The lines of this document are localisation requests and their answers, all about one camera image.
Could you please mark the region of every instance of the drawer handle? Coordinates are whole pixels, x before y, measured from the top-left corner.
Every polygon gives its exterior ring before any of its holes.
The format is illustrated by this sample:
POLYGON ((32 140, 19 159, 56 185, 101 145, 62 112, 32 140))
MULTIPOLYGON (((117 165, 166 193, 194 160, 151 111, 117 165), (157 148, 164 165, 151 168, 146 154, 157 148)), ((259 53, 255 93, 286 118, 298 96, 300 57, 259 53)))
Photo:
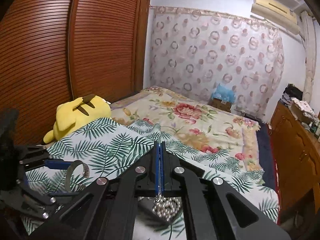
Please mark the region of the drawer handle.
POLYGON ((300 162, 303 161, 303 159, 307 156, 308 154, 305 153, 305 151, 302 152, 302 154, 300 155, 299 159, 300 159, 300 162))
POLYGON ((283 116, 283 117, 281 118, 280 124, 283 124, 284 120, 285 120, 285 117, 283 116))

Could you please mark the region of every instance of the pikachu plush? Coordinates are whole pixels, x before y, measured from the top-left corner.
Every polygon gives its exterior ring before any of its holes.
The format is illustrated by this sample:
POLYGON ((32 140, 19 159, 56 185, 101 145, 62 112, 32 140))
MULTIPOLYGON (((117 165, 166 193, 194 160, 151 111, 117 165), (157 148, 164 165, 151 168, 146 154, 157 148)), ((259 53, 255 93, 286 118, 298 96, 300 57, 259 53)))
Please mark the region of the pikachu plush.
POLYGON ((43 141, 45 144, 60 140, 68 134, 102 117, 110 117, 109 103, 96 95, 77 98, 57 107, 56 122, 53 130, 48 132, 43 141))

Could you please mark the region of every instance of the sliding wardrobe door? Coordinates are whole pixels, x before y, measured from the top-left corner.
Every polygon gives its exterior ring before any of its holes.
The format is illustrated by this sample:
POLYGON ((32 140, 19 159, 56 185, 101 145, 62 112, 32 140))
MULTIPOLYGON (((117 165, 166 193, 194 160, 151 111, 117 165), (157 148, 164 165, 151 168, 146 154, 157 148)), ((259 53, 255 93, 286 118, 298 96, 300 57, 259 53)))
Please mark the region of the sliding wardrobe door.
POLYGON ((136 92, 140 92, 140 90, 143 89, 144 58, 146 54, 149 7, 150 0, 141 0, 137 31, 136 65, 134 80, 134 89, 136 92))
POLYGON ((0 22, 0 111, 20 111, 15 143, 36 144, 71 99, 66 30, 71 0, 15 0, 0 22))
POLYGON ((134 91, 140 0, 73 0, 68 64, 74 97, 116 101, 134 91))

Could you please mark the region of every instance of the palm leaf blanket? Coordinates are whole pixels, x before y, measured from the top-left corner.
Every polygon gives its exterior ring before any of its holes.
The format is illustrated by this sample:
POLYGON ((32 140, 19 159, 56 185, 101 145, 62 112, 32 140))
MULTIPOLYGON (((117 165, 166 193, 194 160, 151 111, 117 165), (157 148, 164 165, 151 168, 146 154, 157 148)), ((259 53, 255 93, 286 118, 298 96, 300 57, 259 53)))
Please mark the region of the palm leaf blanket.
MULTIPOLYGON (((130 126, 124 126, 112 119, 100 118, 56 142, 48 148, 48 152, 54 158, 87 163, 90 168, 89 178, 82 177, 81 166, 76 168, 71 177, 71 190, 76 191, 101 176, 116 178, 147 153, 154 141, 165 141, 167 152, 205 170, 204 179, 222 177, 266 216, 277 222, 278 196, 272 189, 260 185, 263 170, 246 171, 242 161, 230 156, 228 149, 207 154, 186 146, 162 131, 159 123, 153 125, 148 121, 137 120, 130 126)), ((32 189, 46 194, 65 191, 65 174, 64 170, 41 167, 27 172, 27 177, 32 189)), ((29 234, 41 224, 26 217, 22 220, 29 234)), ((137 215, 133 239, 186 239, 183 214, 169 227, 159 226, 151 218, 137 215)))

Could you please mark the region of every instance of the wooden dresser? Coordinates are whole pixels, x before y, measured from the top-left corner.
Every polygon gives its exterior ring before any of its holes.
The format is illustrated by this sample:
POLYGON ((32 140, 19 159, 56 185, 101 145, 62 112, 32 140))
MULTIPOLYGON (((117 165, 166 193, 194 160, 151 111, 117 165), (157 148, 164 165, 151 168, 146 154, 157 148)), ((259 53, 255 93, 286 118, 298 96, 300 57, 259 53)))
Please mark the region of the wooden dresser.
POLYGON ((320 207, 320 143, 279 102, 271 119, 271 127, 281 210, 288 210, 313 189, 317 211, 320 207))

